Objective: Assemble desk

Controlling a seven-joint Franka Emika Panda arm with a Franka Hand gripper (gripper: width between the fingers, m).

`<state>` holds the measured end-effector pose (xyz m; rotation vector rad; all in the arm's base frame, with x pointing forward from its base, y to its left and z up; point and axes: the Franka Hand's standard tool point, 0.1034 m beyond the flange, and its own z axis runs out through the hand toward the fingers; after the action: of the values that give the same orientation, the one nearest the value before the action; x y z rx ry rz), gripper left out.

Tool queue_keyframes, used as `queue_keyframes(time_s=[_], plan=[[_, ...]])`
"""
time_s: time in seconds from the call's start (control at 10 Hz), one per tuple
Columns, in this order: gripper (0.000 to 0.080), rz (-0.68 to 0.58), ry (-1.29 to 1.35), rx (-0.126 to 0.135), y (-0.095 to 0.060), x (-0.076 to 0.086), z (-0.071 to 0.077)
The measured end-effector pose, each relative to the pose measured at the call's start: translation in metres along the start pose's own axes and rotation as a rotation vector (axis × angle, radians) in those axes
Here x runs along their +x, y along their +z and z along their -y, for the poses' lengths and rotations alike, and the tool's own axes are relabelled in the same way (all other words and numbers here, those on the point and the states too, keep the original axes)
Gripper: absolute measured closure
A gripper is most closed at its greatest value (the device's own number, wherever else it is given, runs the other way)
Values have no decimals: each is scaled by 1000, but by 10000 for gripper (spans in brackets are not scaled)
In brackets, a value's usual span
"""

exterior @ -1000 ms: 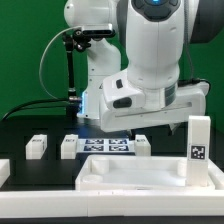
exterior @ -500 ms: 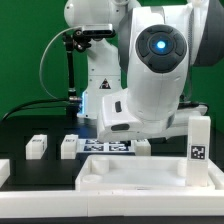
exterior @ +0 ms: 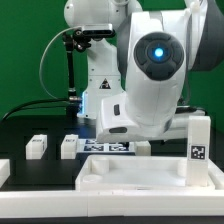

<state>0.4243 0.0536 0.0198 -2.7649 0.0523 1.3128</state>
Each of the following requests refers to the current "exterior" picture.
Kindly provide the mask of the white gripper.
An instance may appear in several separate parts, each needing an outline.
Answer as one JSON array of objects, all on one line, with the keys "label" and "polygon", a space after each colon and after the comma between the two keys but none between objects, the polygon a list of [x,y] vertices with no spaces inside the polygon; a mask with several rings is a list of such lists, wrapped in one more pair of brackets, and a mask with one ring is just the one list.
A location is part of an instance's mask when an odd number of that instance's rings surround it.
[{"label": "white gripper", "polygon": [[96,120],[98,142],[139,142],[187,137],[190,116],[205,116],[205,110],[191,106],[175,106],[165,111],[165,102],[147,97],[138,99],[138,114],[127,108],[125,92],[105,98]]}]

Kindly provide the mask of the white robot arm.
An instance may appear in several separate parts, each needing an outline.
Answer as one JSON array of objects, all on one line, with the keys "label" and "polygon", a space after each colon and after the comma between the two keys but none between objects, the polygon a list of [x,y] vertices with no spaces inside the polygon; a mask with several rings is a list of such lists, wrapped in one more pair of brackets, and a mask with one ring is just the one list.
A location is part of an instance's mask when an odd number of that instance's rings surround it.
[{"label": "white robot arm", "polygon": [[100,143],[169,140],[187,134],[199,110],[179,106],[186,75],[224,61],[224,14],[216,0],[145,11],[138,0],[67,0],[73,47],[90,73],[84,116]]}]

